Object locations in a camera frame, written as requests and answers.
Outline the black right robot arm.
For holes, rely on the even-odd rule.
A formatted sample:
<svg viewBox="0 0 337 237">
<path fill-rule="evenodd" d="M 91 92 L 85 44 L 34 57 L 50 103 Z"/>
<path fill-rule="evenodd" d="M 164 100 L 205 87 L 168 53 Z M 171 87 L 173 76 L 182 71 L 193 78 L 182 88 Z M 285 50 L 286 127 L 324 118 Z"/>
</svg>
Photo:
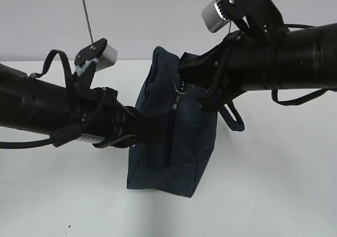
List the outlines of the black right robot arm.
<svg viewBox="0 0 337 237">
<path fill-rule="evenodd" d="M 280 105 L 301 105 L 336 90 L 336 25 L 266 31 L 263 40 L 235 31 L 201 56 L 183 56 L 178 73 L 205 88 L 196 99 L 206 111 L 263 90 Z"/>
</svg>

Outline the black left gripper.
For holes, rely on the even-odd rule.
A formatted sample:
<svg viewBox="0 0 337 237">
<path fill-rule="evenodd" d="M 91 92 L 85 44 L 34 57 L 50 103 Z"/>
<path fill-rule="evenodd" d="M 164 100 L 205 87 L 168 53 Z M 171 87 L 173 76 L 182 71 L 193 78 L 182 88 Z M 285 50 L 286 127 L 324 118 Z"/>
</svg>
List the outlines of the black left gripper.
<svg viewBox="0 0 337 237">
<path fill-rule="evenodd" d="M 103 149 L 108 146 L 127 148 L 160 141 L 165 135 L 165 117 L 146 116 L 117 100 L 118 91 L 104 87 L 79 95 L 80 123 L 90 121 L 78 141 Z"/>
</svg>

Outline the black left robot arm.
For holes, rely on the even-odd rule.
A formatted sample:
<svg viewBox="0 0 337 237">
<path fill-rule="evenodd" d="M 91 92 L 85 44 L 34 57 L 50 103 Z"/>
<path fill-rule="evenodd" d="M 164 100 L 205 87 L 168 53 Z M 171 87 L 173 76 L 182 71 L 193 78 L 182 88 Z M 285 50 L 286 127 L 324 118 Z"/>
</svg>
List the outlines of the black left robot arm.
<svg viewBox="0 0 337 237">
<path fill-rule="evenodd" d="M 47 135 L 30 142 L 1 142 L 2 149 L 60 147 L 81 140 L 95 148 L 127 148 L 159 141 L 158 122 L 117 100 L 117 91 L 97 87 L 70 100 L 65 87 L 1 65 L 1 126 Z"/>
</svg>

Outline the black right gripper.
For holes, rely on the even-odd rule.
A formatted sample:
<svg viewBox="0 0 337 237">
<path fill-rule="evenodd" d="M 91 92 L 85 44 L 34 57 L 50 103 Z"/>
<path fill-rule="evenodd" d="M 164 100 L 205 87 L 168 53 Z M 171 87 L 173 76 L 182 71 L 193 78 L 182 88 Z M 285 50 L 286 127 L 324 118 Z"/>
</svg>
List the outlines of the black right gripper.
<svg viewBox="0 0 337 237">
<path fill-rule="evenodd" d="M 279 89 L 277 51 L 275 36 L 263 43 L 236 31 L 203 55 L 185 52 L 177 71 L 182 81 L 201 87 L 219 79 L 217 90 L 196 97 L 203 111 L 217 112 L 247 91 Z"/>
</svg>

